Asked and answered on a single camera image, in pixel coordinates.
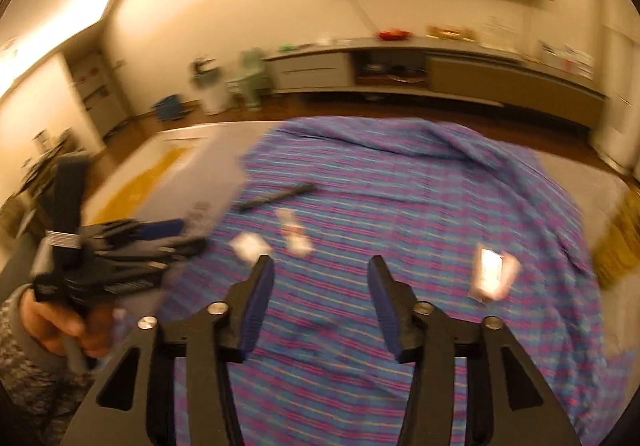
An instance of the light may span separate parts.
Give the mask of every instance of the light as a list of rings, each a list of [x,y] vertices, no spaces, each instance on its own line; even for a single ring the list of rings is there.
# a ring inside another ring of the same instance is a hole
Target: light
[[[69,0],[51,20],[21,36],[12,68],[0,62],[0,97],[16,78],[27,72],[44,55],[100,21],[108,3],[109,0]]]
[[[18,39],[12,38],[0,47],[0,91],[9,89],[15,79],[14,61]]]

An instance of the drawer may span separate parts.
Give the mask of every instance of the drawer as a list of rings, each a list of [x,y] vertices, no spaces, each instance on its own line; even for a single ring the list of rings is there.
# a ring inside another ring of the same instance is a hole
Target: drawer
[[[331,52],[292,56],[268,62],[276,89],[306,89],[353,86],[353,68],[348,54]]]
[[[431,90],[524,107],[594,128],[604,101],[580,86],[507,65],[431,59]]]

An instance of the camouflage sleeve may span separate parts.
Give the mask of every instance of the camouflage sleeve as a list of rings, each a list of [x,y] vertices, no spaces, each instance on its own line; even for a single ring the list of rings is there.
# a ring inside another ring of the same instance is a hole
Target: camouflage sleeve
[[[19,311],[27,288],[17,289],[0,310],[0,382],[45,444],[57,445],[92,378],[76,378],[66,368],[66,358],[29,336]]]

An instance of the red bowl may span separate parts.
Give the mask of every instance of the red bowl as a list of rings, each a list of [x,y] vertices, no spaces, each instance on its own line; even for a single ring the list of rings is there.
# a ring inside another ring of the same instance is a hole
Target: red bowl
[[[412,32],[379,32],[378,36],[382,40],[406,40],[412,35]]]

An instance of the purple striped fabric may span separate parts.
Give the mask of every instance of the purple striped fabric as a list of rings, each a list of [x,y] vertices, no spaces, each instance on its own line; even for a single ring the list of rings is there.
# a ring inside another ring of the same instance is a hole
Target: purple striped fabric
[[[272,131],[246,157],[243,200],[305,181],[319,191],[283,203],[315,251],[284,245],[274,206],[229,212],[214,250],[194,260],[164,301],[162,319],[222,298],[248,270],[227,245],[242,231],[273,248],[276,282],[257,349],[230,375],[248,445],[392,445],[411,365],[385,349],[366,283],[372,255],[450,316],[497,315],[542,371],[584,446],[619,415],[631,357],[602,355],[600,298],[580,217],[532,152],[420,119],[309,118]],[[516,256],[508,299],[466,296],[477,243]],[[465,434],[465,367],[456,377],[452,444]],[[178,443],[188,439],[184,364],[177,365]]]

